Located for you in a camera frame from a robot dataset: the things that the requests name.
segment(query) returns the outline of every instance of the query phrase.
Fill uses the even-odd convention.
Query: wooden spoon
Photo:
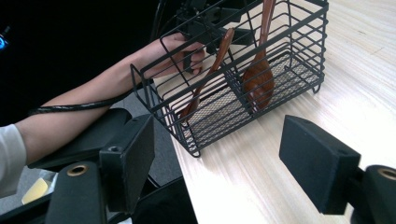
[[[216,56],[216,59],[213,62],[213,65],[210,67],[209,71],[206,73],[206,77],[210,76],[212,73],[214,73],[214,72],[216,72],[218,70],[221,62],[224,59],[225,54],[228,51],[228,48],[231,45],[231,42],[233,41],[233,34],[234,34],[234,28],[228,29],[227,32],[225,33],[225,35],[222,38],[221,43],[219,45],[219,53]],[[198,105],[200,103],[200,98],[198,97],[198,95],[201,93],[201,90],[204,88],[205,84],[206,83],[202,84],[197,89],[195,89],[195,92],[194,92],[194,94],[192,96],[192,100],[181,111],[180,120],[182,122],[189,121],[189,119],[192,117],[192,112],[195,111],[198,108]]]
[[[259,45],[268,39],[271,19],[273,17],[276,0],[262,1],[262,29],[260,32]],[[249,68],[242,75],[243,91],[248,92],[247,100],[252,106],[253,112],[264,109],[270,102],[274,91],[275,82],[270,69],[270,64],[265,59],[266,50],[256,54]]]

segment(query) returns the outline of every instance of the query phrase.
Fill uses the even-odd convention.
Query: human arm
[[[184,37],[181,34],[169,35],[163,39],[163,43],[168,49],[175,49],[184,43]],[[183,51],[192,51],[201,46],[202,44],[194,43]],[[114,64],[98,77],[55,97],[45,103],[44,106],[86,104],[121,95],[133,87],[131,63],[136,68],[141,69],[164,54],[163,46],[159,40],[156,40]],[[181,59],[182,55],[183,52],[181,51],[175,57]],[[199,50],[192,56],[195,71],[199,71],[202,66],[198,62],[204,58],[204,55],[204,52]],[[162,62],[148,70],[145,76],[150,77],[150,75],[168,67],[169,64],[171,64],[170,60]],[[176,72],[176,68],[172,67],[165,70],[162,76],[174,72]],[[140,81],[139,76],[135,76],[135,79],[138,82]],[[26,147],[26,164],[37,161],[70,142],[108,109],[109,106],[82,111],[37,114],[16,123]]]

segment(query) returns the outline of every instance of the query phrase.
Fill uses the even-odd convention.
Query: light wood surface
[[[323,216],[278,157],[285,115],[308,119],[361,154],[396,167],[396,2],[330,0],[325,81],[192,157],[177,157],[199,223],[348,223]]]

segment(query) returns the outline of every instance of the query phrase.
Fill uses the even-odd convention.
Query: yellow object
[[[44,195],[46,195],[47,190],[50,187],[50,182],[44,180],[43,178],[38,178],[32,187],[25,193],[22,198],[22,203],[30,203]]]

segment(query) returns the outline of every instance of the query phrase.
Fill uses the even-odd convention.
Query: wire mesh basket
[[[278,0],[268,39],[259,45],[262,1],[219,0],[204,5],[184,5],[175,16],[177,26],[160,40],[182,33],[189,41],[174,50],[167,49],[163,43],[168,53],[142,70],[131,65],[143,86],[143,90],[135,94],[193,157],[200,157],[204,147],[293,97],[309,90],[319,91],[324,81],[328,8],[326,0]],[[218,54],[219,42],[231,27],[235,30],[233,42],[220,68],[205,76]],[[173,59],[173,55],[194,42],[203,43],[206,51],[202,61],[204,68],[198,75],[192,75],[188,65],[180,66],[180,62]],[[274,86],[265,106],[255,108],[248,97],[250,92],[244,88],[247,84],[244,74],[262,50],[266,51],[262,60],[269,63],[267,69],[272,72],[268,81]],[[192,53],[185,54],[183,62],[188,62]],[[169,58],[177,67],[177,73],[165,77],[154,75],[149,79],[144,76],[151,67]],[[194,96],[200,86],[204,88]],[[187,119],[182,118],[181,112],[196,98],[199,98],[198,106],[189,112]]]

